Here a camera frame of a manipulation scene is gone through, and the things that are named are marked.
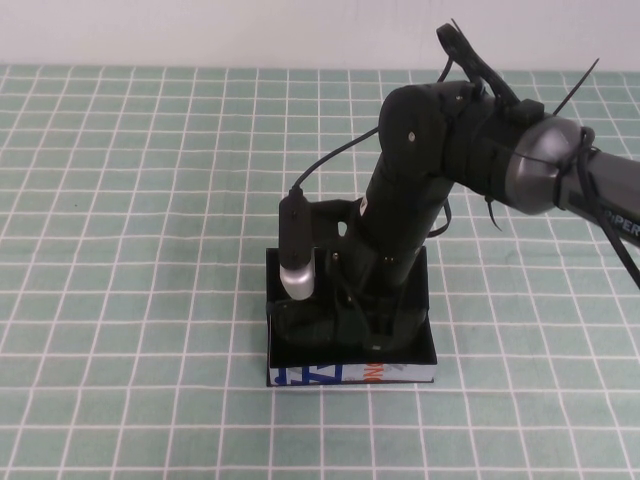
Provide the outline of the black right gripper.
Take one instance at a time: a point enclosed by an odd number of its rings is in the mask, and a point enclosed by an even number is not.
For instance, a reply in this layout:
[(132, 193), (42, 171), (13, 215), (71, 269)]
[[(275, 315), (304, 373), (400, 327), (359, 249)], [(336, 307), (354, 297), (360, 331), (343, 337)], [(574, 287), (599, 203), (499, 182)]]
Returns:
[(442, 209), (440, 194), (323, 202), (339, 345), (364, 348), (367, 320), (374, 351), (405, 351), (421, 338), (428, 310), (424, 242), (443, 232), (433, 228)]

